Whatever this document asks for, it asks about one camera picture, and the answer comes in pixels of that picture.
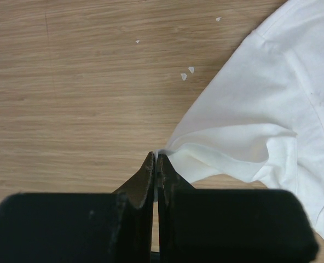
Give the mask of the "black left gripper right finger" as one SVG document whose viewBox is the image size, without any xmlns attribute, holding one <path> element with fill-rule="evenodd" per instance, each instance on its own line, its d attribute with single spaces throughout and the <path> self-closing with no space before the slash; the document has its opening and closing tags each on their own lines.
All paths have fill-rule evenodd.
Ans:
<svg viewBox="0 0 324 263">
<path fill-rule="evenodd" d="M 197 189 L 157 160 L 161 262 L 311 262 L 319 244 L 285 190 Z"/>
</svg>

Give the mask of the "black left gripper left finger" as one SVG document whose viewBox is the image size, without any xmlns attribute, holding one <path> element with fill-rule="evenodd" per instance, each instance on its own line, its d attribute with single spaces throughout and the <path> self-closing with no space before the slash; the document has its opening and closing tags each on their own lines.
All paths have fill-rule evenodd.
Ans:
<svg viewBox="0 0 324 263">
<path fill-rule="evenodd" d="M 17 193 L 0 204 L 0 262 L 150 262 L 155 156 L 112 193 Z"/>
</svg>

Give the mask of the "white Coca-Cola print t-shirt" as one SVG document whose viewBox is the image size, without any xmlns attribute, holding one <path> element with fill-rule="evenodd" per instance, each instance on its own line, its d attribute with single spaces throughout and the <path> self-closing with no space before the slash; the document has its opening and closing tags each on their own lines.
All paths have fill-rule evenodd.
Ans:
<svg viewBox="0 0 324 263">
<path fill-rule="evenodd" d="M 324 239 L 324 1 L 287 1 L 253 30 L 163 153 L 189 182 L 226 174 L 294 193 Z"/>
</svg>

